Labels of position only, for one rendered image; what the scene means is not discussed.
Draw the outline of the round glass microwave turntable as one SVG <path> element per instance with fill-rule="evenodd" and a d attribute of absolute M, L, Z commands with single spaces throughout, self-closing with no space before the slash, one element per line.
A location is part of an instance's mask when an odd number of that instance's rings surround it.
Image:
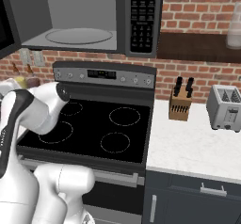
<path fill-rule="evenodd" d="M 48 33 L 45 38 L 60 44 L 92 44 L 110 40 L 113 34 L 109 31 L 97 28 L 69 28 L 60 29 Z"/>

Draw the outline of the grey microwave oven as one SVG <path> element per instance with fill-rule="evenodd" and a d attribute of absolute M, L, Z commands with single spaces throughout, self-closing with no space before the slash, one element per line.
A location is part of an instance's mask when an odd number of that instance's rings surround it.
<path fill-rule="evenodd" d="M 20 48 L 118 53 L 154 57 L 162 0 L 9 0 Z M 56 30 L 97 28 L 113 34 L 92 44 L 54 43 L 45 36 Z"/>

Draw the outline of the black microwave door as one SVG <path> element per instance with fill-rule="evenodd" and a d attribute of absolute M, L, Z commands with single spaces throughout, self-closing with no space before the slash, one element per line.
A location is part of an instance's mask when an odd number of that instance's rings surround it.
<path fill-rule="evenodd" d="M 21 41 L 9 0 L 0 0 L 0 59 L 21 47 Z"/>

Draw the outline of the black and steel stove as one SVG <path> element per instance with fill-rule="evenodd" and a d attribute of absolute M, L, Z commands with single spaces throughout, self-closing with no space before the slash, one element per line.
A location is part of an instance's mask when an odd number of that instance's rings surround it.
<path fill-rule="evenodd" d="M 25 131 L 17 153 L 24 158 L 81 165 L 145 178 L 156 69 L 130 64 L 57 61 L 54 75 L 70 92 L 56 127 L 45 136 Z M 147 86 L 146 80 L 152 83 Z M 141 224 L 144 185 L 95 183 L 83 197 L 96 224 Z"/>

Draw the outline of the wooden knife block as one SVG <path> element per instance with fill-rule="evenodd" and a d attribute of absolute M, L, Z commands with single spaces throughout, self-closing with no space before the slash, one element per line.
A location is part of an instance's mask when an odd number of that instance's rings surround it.
<path fill-rule="evenodd" d="M 181 87 L 178 96 L 172 90 L 169 97 L 169 119 L 187 121 L 191 103 L 192 98 L 187 98 L 185 87 Z"/>

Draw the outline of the dark red bottle brown cap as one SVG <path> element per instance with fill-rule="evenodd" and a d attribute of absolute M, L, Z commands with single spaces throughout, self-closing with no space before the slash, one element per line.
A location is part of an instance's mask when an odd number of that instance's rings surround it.
<path fill-rule="evenodd" d="M 33 73 L 30 65 L 27 65 L 26 83 L 29 88 L 38 87 L 40 85 L 40 79 Z"/>

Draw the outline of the yellow bottle with brown cap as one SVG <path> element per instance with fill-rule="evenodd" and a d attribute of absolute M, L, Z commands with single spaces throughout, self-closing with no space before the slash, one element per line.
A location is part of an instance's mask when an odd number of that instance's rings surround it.
<path fill-rule="evenodd" d="M 23 76 L 20 75 L 19 70 L 17 69 L 15 63 L 12 63 L 13 67 L 13 74 L 14 74 L 14 79 L 17 81 L 17 83 L 22 87 L 22 88 L 27 88 L 27 83 L 26 80 Z"/>

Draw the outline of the silver toaster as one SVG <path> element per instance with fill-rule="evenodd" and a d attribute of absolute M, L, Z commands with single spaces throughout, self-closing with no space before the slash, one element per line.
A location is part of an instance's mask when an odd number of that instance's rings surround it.
<path fill-rule="evenodd" d="M 213 130 L 241 131 L 241 93 L 236 86 L 212 85 L 206 110 Z"/>

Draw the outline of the dark grey drawer front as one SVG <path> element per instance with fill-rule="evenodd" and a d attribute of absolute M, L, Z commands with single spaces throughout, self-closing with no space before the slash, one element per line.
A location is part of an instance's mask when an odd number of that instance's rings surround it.
<path fill-rule="evenodd" d="M 214 189 L 220 189 L 220 187 L 223 185 L 228 194 L 226 197 L 203 194 L 200 192 L 201 184 Z M 169 179 L 169 188 L 187 193 L 198 194 L 199 196 L 203 197 L 235 200 L 241 202 L 241 184 L 231 184 L 227 182 L 172 174 Z"/>

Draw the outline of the pale translucent jar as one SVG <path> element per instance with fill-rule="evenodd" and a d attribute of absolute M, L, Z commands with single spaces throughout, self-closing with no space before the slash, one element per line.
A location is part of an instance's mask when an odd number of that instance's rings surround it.
<path fill-rule="evenodd" d="M 234 5 L 226 46 L 230 49 L 241 50 L 241 2 L 236 2 Z"/>

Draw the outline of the dark wood wall shelf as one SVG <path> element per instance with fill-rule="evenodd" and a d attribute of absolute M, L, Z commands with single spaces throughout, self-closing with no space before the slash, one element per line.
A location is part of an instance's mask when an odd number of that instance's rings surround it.
<path fill-rule="evenodd" d="M 159 37 L 156 57 L 241 63 L 241 50 L 227 48 L 225 35 L 164 32 Z"/>

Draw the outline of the white wall outlet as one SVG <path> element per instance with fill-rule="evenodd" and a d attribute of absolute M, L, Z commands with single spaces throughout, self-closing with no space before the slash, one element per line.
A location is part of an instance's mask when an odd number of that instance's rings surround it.
<path fill-rule="evenodd" d="M 38 67 L 43 67 L 45 65 L 42 51 L 33 51 L 32 55 L 34 57 L 34 64 Z"/>

